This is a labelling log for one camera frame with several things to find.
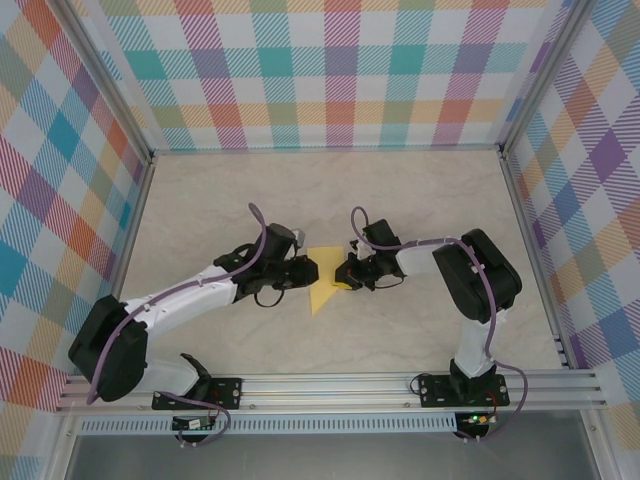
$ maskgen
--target plaid wallpaper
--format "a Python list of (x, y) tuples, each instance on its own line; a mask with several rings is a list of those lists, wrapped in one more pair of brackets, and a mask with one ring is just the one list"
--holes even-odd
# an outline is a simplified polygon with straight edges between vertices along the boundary
[(44, 0), (0, 3), (0, 479), (30, 479), (143, 169)]
[(494, 144), (563, 0), (73, 3), (150, 142), (193, 150)]
[(553, 19), (551, 28), (549, 28), (544, 42), (542, 43), (540, 50), (538, 50), (538, 54), (536, 55), (535, 60), (533, 61), (531, 67), (529, 68), (529, 71), (527, 72), (524, 82), (522, 83), (520, 90), (518, 90), (518, 96), (513, 102), (511, 110), (509, 110), (509, 115), (507, 115), (507, 119), (502, 125), (502, 130), (500, 130), (500, 135), (498, 136), (498, 143), (503, 143), (507, 134), (509, 133), (509, 129), (513, 124), (513, 120), (520, 110), (522, 102), (524, 102), (524, 99), (527, 97), (527, 95), (531, 91), (531, 88), (535, 84), (536, 79), (538, 78), (538, 73), (540, 72), (540, 68), (544, 64), (544, 61), (547, 59), (549, 52), (551, 52), (551, 47), (558, 37), (558, 34), (562, 30), (564, 22), (567, 19), (567, 15), (569, 14), (569, 11), (571, 10), (571, 7), (574, 3), (575, 0), (562, 1), (562, 6), (558, 10), (556, 17)]
[(600, 0), (511, 164), (578, 363), (640, 478), (640, 0)]

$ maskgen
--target yellow paper piece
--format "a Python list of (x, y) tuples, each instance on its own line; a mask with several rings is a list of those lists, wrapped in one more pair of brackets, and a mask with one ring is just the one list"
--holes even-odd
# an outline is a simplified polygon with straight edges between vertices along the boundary
[(311, 315), (315, 315), (339, 290), (333, 280), (336, 268), (344, 262), (344, 247), (307, 248), (307, 256), (318, 265), (318, 281), (309, 288)]

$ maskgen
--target marble-patterned surface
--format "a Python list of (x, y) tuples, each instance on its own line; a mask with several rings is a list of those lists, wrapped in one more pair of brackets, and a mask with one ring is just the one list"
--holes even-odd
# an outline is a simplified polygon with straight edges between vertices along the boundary
[[(496, 358), (526, 369), (559, 368), (552, 335), (495, 152), (251, 153), (160, 157), (123, 298), (152, 293), (252, 242), (267, 222), (302, 228), (306, 246), (354, 238), (349, 213), (365, 207), (403, 240), (480, 227), (523, 280)], [(265, 291), (263, 302), (275, 292)], [(314, 317), (306, 289), (273, 309), (251, 298), (160, 337), (153, 355), (188, 352), (211, 372), (302, 373), (448, 369), (462, 317), (439, 274), (398, 288), (339, 291)]]

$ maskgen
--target black mounting bracket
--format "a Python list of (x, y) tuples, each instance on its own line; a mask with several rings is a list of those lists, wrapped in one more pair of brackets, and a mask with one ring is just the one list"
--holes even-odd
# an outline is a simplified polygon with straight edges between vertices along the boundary
[[(238, 410), (240, 408), (241, 397), (241, 378), (212, 377), (210, 379), (208, 392), (205, 395), (205, 398), (198, 400), (201, 402), (220, 405), (227, 410)], [(153, 410), (205, 410), (204, 407), (199, 407), (197, 405), (192, 405), (187, 402), (180, 402), (178, 400), (174, 400), (173, 398), (166, 397), (161, 392), (155, 392), (153, 394), (151, 408)]]
[(482, 391), (461, 399), (451, 385), (451, 375), (421, 375), (418, 377), (418, 392), (422, 408), (434, 407), (506, 407), (509, 392), (503, 375), (494, 374), (484, 384)]

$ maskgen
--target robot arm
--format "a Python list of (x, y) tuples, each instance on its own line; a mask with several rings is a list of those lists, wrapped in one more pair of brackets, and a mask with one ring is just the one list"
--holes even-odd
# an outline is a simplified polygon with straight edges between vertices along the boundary
[[(451, 360), (449, 382), (460, 401), (473, 399), (486, 391), (496, 367), (486, 354), (487, 338), (491, 329), (491, 311), (487, 291), (468, 254), (457, 244), (415, 245), (403, 247), (386, 220), (379, 220), (363, 229), (364, 237), (373, 245), (398, 246), (398, 250), (378, 250), (367, 257), (362, 255), (362, 242), (352, 242), (358, 254), (350, 253), (347, 261), (336, 270), (335, 283), (342, 288), (358, 290), (376, 289), (376, 282), (385, 275), (403, 279), (440, 271), (449, 293), (465, 317), (462, 338), (455, 357)], [(482, 264), (489, 280), (498, 310), (494, 332), (504, 323), (507, 310), (522, 290), (518, 273), (500, 250), (479, 229), (461, 237)]]
[[(190, 279), (156, 294), (124, 303), (111, 295), (98, 300), (69, 349), (70, 360), (87, 379), (93, 380), (99, 370), (97, 395), (104, 401), (114, 401), (140, 385), (144, 385), (145, 390), (156, 390), (158, 381), (163, 389), (174, 391), (184, 391), (196, 379), (202, 383), (208, 373), (189, 355), (182, 356), (195, 367), (197, 376), (185, 375), (183, 370), (173, 366), (158, 370), (154, 368), (157, 364), (149, 365), (146, 358), (148, 343), (214, 308), (250, 295), (258, 303), (257, 295), (263, 287), (270, 286), (284, 293), (288, 289), (311, 285), (318, 279), (317, 265), (306, 255), (297, 255), (304, 241), (301, 231), (291, 231), (274, 223), (265, 231), (264, 248), (253, 263), (262, 237), (217, 258), (213, 265)], [(250, 268), (237, 275), (220, 281), (209, 280), (224, 277), (246, 265)], [(158, 298), (162, 300), (152, 304), (153, 299)], [(131, 314), (133, 319), (122, 328), (121, 324)], [(115, 340), (110, 340), (119, 328)], [(109, 341), (113, 343), (98, 368), (99, 358)]]

